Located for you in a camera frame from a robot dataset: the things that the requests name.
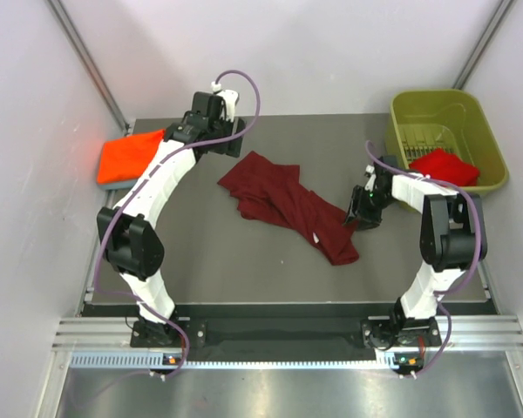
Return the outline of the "dark red t-shirt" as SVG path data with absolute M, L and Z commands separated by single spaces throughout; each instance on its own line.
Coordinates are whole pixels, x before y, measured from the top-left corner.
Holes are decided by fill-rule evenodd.
M 355 223 L 346 212 L 300 183 L 299 165 L 278 165 L 250 152 L 218 181 L 238 200 L 244 219 L 288 228 L 303 236 L 333 266 L 358 261 L 352 243 Z

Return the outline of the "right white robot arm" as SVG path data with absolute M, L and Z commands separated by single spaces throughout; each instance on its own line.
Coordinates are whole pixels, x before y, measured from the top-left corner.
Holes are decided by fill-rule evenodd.
M 383 156 L 365 168 L 367 182 L 354 187 L 345 218 L 358 230 L 379 227 L 384 209 L 400 202 L 421 216 L 419 251 L 422 264 L 409 289 L 399 297 L 385 320 L 363 323 L 364 343 L 386 351 L 440 343 L 435 320 L 441 300 L 460 277 L 473 276 L 486 256 L 487 239 L 481 198 L 445 186 L 416 172 L 394 167 Z

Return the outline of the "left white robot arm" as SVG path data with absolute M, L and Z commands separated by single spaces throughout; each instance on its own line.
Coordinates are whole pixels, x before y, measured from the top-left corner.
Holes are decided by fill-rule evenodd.
M 172 319 L 175 303 L 161 276 L 165 248 L 155 227 L 177 185 L 207 152 L 238 157 L 246 126 L 236 115 L 237 91 L 215 85 L 194 94 L 192 108 L 163 132 L 152 160 L 113 208 L 97 215 L 102 255 L 129 286 L 138 306 L 132 332 L 136 347 L 170 347 L 182 338 Z

